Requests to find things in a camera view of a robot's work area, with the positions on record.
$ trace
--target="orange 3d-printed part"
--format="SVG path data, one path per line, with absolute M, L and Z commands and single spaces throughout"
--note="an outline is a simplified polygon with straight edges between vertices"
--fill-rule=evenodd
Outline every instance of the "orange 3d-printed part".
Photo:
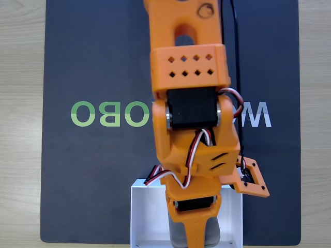
M 167 123 L 167 91 L 183 88 L 214 87 L 220 90 L 231 84 L 217 0 L 144 0 L 149 14 L 151 34 L 151 71 L 153 124 L 157 157 L 164 169 L 184 180 L 188 149 L 195 130 L 171 130 Z M 175 46 L 175 39 L 188 35 L 194 45 Z M 241 181 L 237 171 L 240 144 L 233 124 L 233 105 L 229 97 L 218 96 L 220 123 L 212 127 L 215 145 L 200 142 L 191 170 L 191 182 L 182 189 L 171 176 L 162 178 L 166 186 L 169 214 L 185 226 L 189 248 L 204 247 L 205 226 L 218 215 L 221 186 L 233 184 L 238 193 L 267 197 L 269 192 L 257 163 L 245 159 L 254 183 Z M 206 208 L 180 211 L 178 202 L 212 197 Z

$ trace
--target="white cardboard box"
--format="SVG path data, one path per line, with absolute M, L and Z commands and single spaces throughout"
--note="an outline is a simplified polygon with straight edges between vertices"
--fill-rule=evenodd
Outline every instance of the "white cardboard box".
M 150 187 L 145 179 L 131 186 L 131 248 L 172 248 L 169 234 L 165 186 L 159 181 Z M 243 247 L 243 196 L 223 186 L 218 214 L 221 241 L 217 248 Z

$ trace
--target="robotic arm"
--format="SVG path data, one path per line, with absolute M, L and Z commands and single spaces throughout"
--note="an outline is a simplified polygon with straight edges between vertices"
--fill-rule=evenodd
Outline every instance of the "robotic arm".
M 189 248 L 205 246 L 206 223 L 218 215 L 221 186 L 268 197 L 255 160 L 239 156 L 233 118 L 244 101 L 229 88 L 218 1 L 144 0 L 151 34 L 153 125 L 157 157 L 146 185 L 161 179 L 168 212 L 183 223 Z M 176 46 L 188 35 L 194 45 Z M 233 94 L 240 107 L 233 114 Z

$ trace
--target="wooden table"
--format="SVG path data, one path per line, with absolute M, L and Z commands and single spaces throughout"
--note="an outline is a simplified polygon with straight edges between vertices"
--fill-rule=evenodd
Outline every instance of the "wooden table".
M 0 0 L 0 247 L 39 238 L 45 0 Z M 331 1 L 299 0 L 302 242 L 331 247 Z

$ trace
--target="red white black wire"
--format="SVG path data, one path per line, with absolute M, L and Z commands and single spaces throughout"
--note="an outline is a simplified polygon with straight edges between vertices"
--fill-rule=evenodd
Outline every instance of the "red white black wire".
M 225 94 L 225 93 L 231 93 L 236 98 L 238 103 L 240 104 L 239 108 L 233 114 L 233 117 L 237 118 L 242 113 L 242 111 L 244 109 L 244 100 L 243 100 L 242 96 L 233 88 L 223 88 L 223 89 L 218 91 L 219 95 Z
M 178 182 L 178 184 L 180 185 L 180 187 L 184 190 L 186 189 L 191 181 L 191 170 L 192 170 L 192 165 L 193 165 L 193 161 L 194 161 L 194 156 L 195 153 L 197 151 L 199 142 L 202 138 L 202 136 L 205 136 L 205 140 L 206 140 L 206 144 L 207 146 L 212 146 L 212 136 L 209 130 L 206 129 L 201 129 L 194 137 L 192 144 L 191 144 L 191 148 L 189 150 L 188 153 L 188 158 L 186 161 L 186 167 L 187 167 L 187 175 L 185 177 L 184 182 L 182 183 L 178 177 L 176 176 L 175 173 L 173 173 L 172 171 L 168 170 L 168 169 L 163 169 L 162 165 L 157 165 L 154 166 L 150 177 L 146 179 L 146 181 L 144 182 L 146 186 L 151 185 L 153 182 L 161 179 L 162 177 L 168 176 L 168 175 L 172 175 L 173 178 Z

